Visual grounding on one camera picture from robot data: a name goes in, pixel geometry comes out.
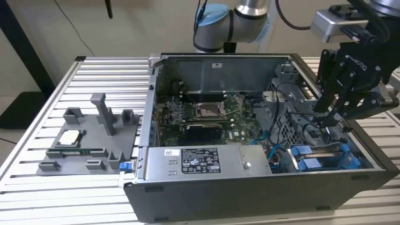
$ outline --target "slotted aluminum surface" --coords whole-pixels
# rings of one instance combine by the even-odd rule
[[[317,72],[319,58],[304,59]],[[35,173],[37,163],[45,156],[45,148],[51,146],[63,125],[65,108],[79,106],[83,113],[96,113],[89,103],[92,92],[107,92],[107,105],[115,113],[131,108],[143,114],[149,77],[147,65],[145,58],[87,58],[83,63],[73,64],[0,168],[1,225],[141,224],[119,188],[119,175],[39,177]],[[359,123],[400,166],[399,120],[388,112]],[[357,194],[335,211],[191,221],[188,224],[400,224],[400,177],[379,190]]]

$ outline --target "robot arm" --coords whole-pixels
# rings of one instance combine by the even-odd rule
[[[328,116],[316,118],[323,127],[335,126],[340,118],[364,119],[399,106],[385,84],[400,66],[400,2],[349,3],[319,10],[311,25],[324,42],[340,42],[337,51],[321,52],[321,97],[313,111],[324,113],[333,104]]]
[[[215,53],[224,43],[249,43],[267,30],[267,0],[241,0],[233,10],[207,1],[197,10],[193,45],[201,52]]]

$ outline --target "gray holder post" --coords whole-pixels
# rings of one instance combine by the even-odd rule
[[[39,163],[39,168],[41,171],[57,171],[60,168],[60,164],[57,161],[48,161]]]
[[[97,151],[89,151],[89,155],[92,157],[108,157],[108,151],[107,149],[103,149],[103,150],[97,150]]]
[[[68,125],[79,125],[80,122],[77,120],[79,117],[83,117],[80,108],[76,107],[71,107],[65,110],[65,113],[63,115],[64,120],[67,122]]]
[[[104,165],[101,159],[87,160],[85,166],[87,166],[88,170],[104,170],[105,169],[105,165]]]
[[[131,109],[124,109],[123,110],[120,118],[123,120],[123,125],[124,126],[132,126],[132,125],[136,125],[139,123],[139,118],[136,118],[133,110],[131,110]]]
[[[93,93],[89,101],[95,104],[97,110],[99,110],[99,122],[101,125],[104,125],[105,132],[108,136],[113,136],[116,131],[113,128],[113,115],[111,112],[111,109],[108,110],[105,103],[105,94],[104,93]]]
[[[125,161],[124,153],[120,152],[119,156],[115,157],[113,153],[111,152],[107,159],[109,166],[113,170],[120,168],[120,163]]]

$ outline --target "metal case panel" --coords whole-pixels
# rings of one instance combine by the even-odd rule
[[[332,210],[360,191],[376,189],[384,172],[337,172],[269,177],[125,184],[141,222]]]
[[[220,172],[207,172],[203,169],[199,173],[183,172],[183,149],[216,149],[216,155],[211,156],[209,162],[217,163]],[[205,157],[193,157],[197,166],[211,166]],[[209,180],[227,178],[245,178],[249,176],[263,176],[271,173],[269,165],[265,159],[265,153],[260,145],[201,145],[149,148],[148,160],[145,164],[145,180],[160,182],[160,180]]]

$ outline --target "blue cable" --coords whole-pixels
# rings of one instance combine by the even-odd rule
[[[255,145],[257,141],[264,141],[268,137],[268,132],[267,130],[263,131],[263,138],[256,138],[255,140],[251,141],[251,145]]]
[[[279,147],[280,147],[280,144],[277,144],[277,145],[273,146],[268,158],[271,158],[271,157],[273,156],[273,153],[275,153],[275,151],[276,151],[276,149],[277,149]]]

